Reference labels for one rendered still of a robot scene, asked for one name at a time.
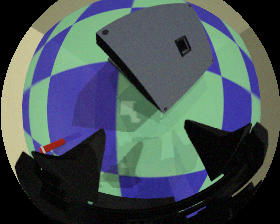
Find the red peg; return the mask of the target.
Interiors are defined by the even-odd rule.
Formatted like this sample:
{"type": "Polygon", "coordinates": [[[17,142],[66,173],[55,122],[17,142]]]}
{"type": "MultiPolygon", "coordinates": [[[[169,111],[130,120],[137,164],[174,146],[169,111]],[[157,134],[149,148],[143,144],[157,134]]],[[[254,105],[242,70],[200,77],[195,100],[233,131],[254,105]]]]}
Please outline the red peg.
{"type": "Polygon", "coordinates": [[[65,143],[65,139],[64,138],[60,138],[59,141],[55,141],[55,142],[51,142],[51,143],[47,143],[47,146],[40,146],[39,151],[41,153],[45,153],[46,152],[50,152],[52,151],[52,149],[55,149],[56,147],[62,146],[62,144],[65,143]]]}

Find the grey sloped panel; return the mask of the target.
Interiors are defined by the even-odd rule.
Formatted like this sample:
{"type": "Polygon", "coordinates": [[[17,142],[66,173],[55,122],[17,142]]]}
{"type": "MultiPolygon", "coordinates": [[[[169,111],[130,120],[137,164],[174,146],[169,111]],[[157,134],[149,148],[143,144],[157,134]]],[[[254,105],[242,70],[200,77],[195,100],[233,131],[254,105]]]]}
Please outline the grey sloped panel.
{"type": "Polygon", "coordinates": [[[127,13],[97,31],[96,44],[164,114],[214,63],[209,39],[189,3],[127,13]]]}

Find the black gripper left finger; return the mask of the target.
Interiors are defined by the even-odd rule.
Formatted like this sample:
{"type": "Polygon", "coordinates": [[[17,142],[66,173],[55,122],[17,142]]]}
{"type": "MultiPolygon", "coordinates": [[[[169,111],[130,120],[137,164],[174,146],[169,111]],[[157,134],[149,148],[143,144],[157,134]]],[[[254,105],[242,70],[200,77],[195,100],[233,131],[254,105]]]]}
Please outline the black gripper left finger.
{"type": "Polygon", "coordinates": [[[41,168],[64,179],[76,192],[86,197],[87,201],[97,203],[105,141],[105,129],[100,128],[90,134],[89,138],[85,138],[85,141],[70,148],[70,151],[62,153],[62,156],[50,156],[36,151],[31,154],[41,168]]]}

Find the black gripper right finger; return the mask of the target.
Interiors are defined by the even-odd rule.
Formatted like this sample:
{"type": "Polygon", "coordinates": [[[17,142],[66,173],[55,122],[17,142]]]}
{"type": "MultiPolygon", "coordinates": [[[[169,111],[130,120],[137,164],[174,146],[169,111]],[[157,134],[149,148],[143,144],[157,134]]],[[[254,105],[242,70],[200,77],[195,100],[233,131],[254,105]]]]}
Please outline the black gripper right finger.
{"type": "Polygon", "coordinates": [[[184,128],[192,146],[195,147],[197,156],[204,164],[210,181],[221,176],[222,168],[229,163],[232,154],[239,147],[241,139],[247,132],[250,133],[252,123],[247,123],[237,131],[224,131],[215,127],[206,126],[204,123],[197,123],[192,119],[186,119],[184,128]]]}

